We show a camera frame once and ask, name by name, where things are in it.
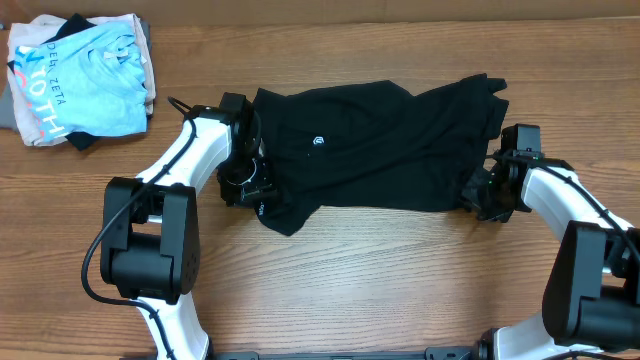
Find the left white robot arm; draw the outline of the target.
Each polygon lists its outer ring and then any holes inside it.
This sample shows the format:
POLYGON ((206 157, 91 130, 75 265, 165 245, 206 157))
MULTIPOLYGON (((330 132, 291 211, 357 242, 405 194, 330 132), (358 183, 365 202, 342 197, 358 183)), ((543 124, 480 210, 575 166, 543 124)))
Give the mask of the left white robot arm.
POLYGON ((155 358, 210 359, 192 295, 201 260, 197 196, 210 177, 230 207, 251 208, 278 189, 251 104, 177 108, 183 128, 160 159, 134 178, 108 183, 103 226, 87 253, 100 255, 103 281, 120 294, 115 305, 144 317, 155 358))

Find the black polo shirt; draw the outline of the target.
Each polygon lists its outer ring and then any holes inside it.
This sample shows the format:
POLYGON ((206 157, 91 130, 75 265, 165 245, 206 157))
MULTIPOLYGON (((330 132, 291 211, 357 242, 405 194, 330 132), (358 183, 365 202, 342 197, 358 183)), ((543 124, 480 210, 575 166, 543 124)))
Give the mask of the black polo shirt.
POLYGON ((454 210, 509 106, 477 74, 413 95, 385 80, 281 95, 259 89, 265 155, 280 195, 255 208, 286 236, 320 207, 454 210))

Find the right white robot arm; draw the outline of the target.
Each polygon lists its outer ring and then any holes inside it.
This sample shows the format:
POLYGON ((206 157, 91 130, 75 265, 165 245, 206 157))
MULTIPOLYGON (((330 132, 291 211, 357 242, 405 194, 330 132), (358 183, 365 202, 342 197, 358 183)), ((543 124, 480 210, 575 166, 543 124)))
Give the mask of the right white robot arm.
POLYGON ((559 239, 539 313, 487 331, 472 359, 612 359, 639 346, 639 230, 615 216, 563 161, 498 155, 462 190, 478 219, 536 212, 559 239))

